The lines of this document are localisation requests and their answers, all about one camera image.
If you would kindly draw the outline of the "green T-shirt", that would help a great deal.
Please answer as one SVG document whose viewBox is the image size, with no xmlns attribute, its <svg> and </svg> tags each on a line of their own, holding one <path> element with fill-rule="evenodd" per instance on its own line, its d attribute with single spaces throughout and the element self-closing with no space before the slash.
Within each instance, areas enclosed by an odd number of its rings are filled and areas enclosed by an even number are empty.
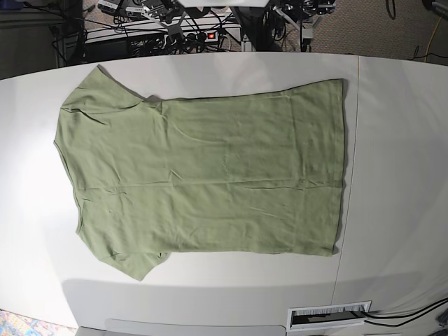
<svg viewBox="0 0 448 336">
<path fill-rule="evenodd" d="M 142 99 L 101 68 L 59 110 L 77 235 L 138 281 L 173 253 L 333 254 L 344 81 L 233 97 Z"/>
</svg>

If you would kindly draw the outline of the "black power strip red switch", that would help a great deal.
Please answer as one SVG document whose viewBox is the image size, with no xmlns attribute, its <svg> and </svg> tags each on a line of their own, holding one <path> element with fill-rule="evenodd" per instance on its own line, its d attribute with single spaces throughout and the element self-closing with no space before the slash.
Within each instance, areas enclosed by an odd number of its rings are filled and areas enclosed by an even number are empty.
<svg viewBox="0 0 448 336">
<path fill-rule="evenodd" d="M 127 49 L 132 57 L 203 53 L 211 49 L 211 44 L 206 43 L 206 37 L 205 33 L 147 34 L 129 38 Z"/>
</svg>

